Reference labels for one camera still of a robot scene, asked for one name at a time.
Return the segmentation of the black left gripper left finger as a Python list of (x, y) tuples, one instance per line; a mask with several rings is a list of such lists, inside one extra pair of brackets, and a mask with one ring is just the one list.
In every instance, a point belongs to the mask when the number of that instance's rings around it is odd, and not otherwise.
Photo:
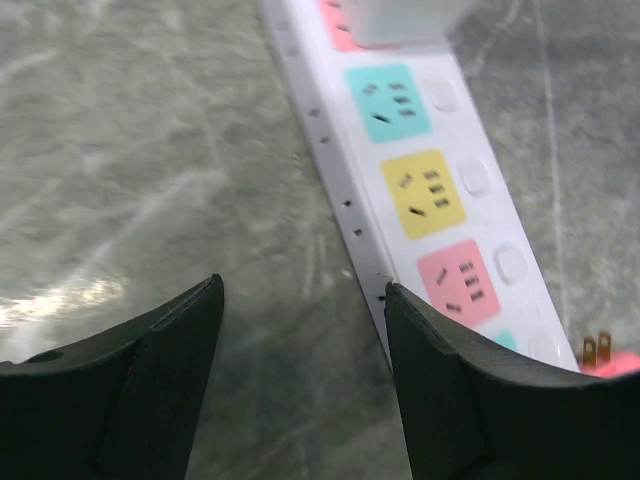
[(84, 340), (1, 365), (5, 479), (182, 479), (224, 312), (213, 275)]

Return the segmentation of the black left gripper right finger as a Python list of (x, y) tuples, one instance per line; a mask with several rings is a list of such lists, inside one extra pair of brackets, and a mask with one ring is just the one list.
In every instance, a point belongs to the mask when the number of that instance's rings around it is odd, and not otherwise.
[(386, 288), (391, 366), (416, 479), (635, 479), (639, 377), (565, 370)]

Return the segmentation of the white power strip colourful sockets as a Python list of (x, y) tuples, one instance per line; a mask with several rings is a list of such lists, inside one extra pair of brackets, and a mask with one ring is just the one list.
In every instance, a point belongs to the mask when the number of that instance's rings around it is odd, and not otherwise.
[(379, 337), (396, 282), (504, 347), (575, 369), (446, 37), (368, 48), (339, 1), (260, 10)]

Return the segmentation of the white usb charger plug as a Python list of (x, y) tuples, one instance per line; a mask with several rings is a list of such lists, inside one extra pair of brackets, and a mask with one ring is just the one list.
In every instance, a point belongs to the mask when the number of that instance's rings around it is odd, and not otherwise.
[(365, 48), (443, 39), (476, 4), (469, 0), (342, 1), (349, 34)]

